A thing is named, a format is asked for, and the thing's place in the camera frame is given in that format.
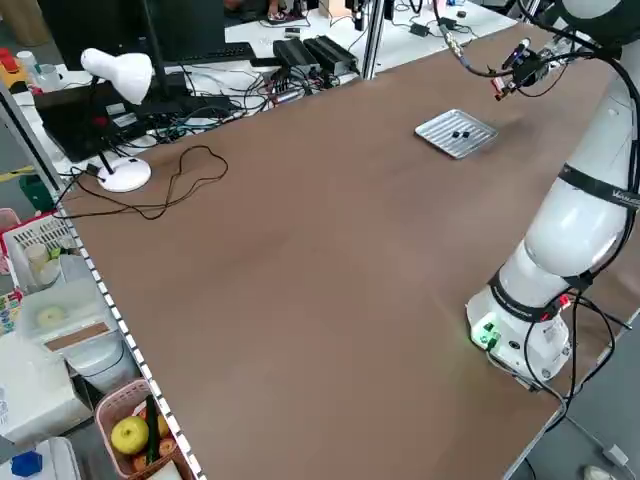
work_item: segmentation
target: floor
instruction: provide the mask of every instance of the floor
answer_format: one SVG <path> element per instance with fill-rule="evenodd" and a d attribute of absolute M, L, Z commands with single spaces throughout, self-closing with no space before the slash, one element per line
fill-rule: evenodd
<path fill-rule="evenodd" d="M 612 360 L 587 384 L 571 405 L 571 416 L 607 446 L 617 444 L 629 457 L 629 466 L 640 474 L 640 332 L 625 334 Z M 540 480 L 582 479 L 585 465 L 596 465 L 618 480 L 630 478 L 616 470 L 599 448 L 569 422 L 546 434 L 529 455 Z M 513 480 L 533 475 L 522 465 Z"/>

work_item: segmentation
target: keyboard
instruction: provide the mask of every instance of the keyboard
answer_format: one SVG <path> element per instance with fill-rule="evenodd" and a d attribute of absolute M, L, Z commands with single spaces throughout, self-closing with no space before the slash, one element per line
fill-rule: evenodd
<path fill-rule="evenodd" d="M 256 53 L 249 42 L 234 42 L 227 43 L 224 48 L 204 55 L 194 55 L 166 63 L 168 65 L 194 65 L 196 63 L 236 62 L 238 60 L 253 60 L 254 58 L 256 58 Z"/>

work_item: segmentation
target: apple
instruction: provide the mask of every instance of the apple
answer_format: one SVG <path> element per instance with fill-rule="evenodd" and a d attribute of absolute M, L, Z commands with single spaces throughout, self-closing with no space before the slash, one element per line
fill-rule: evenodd
<path fill-rule="evenodd" d="M 138 455 L 133 459 L 133 469 L 136 472 L 141 472 L 145 468 L 147 468 L 147 454 L 143 453 L 142 455 Z"/>
<path fill-rule="evenodd" d="M 138 412 L 138 416 L 142 418 L 144 421 L 147 420 L 147 407 L 143 408 Z M 158 434 L 160 438 L 164 438 L 169 435 L 169 425 L 164 418 L 164 415 L 158 415 Z"/>
<path fill-rule="evenodd" d="M 171 437 L 163 438 L 162 441 L 160 442 L 160 446 L 158 447 L 158 452 L 160 452 L 161 457 L 166 457 L 171 452 L 173 452 L 173 449 L 175 447 L 176 447 L 176 441 L 173 438 Z"/>
<path fill-rule="evenodd" d="M 135 455 L 149 440 L 149 427 L 140 417 L 120 420 L 111 430 L 111 443 L 120 453 Z"/>
<path fill-rule="evenodd" d="M 158 434 L 160 438 L 164 438 L 169 435 L 169 425 L 164 418 L 164 415 L 158 415 Z"/>

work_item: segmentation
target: brown table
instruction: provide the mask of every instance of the brown table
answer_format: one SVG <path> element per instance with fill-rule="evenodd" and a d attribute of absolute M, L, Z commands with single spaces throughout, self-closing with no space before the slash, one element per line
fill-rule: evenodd
<path fill-rule="evenodd" d="M 546 38 L 515 27 L 471 58 L 495 65 L 525 34 Z M 496 103 L 434 55 L 146 152 L 151 182 L 119 198 L 162 201 L 187 146 L 230 164 L 157 221 L 77 220 L 208 478 L 501 477 L 557 404 L 488 365 L 464 305 L 522 238 L 609 77 L 585 62 L 547 96 Z M 451 108 L 497 141 L 453 162 L 413 135 Z M 221 171 L 189 155 L 176 194 Z M 633 260 L 592 295 L 623 316 L 640 303 Z M 607 337 L 580 318 L 586 367 Z"/>

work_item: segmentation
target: bottle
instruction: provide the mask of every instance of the bottle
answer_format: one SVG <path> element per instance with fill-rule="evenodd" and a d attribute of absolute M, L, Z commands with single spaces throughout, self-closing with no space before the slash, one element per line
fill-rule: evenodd
<path fill-rule="evenodd" d="M 22 66 L 26 70 L 28 85 L 37 86 L 38 83 L 36 79 L 40 74 L 40 66 L 38 65 L 38 61 L 36 60 L 33 52 L 29 50 L 23 50 L 22 52 L 18 52 L 16 57 L 22 63 Z"/>

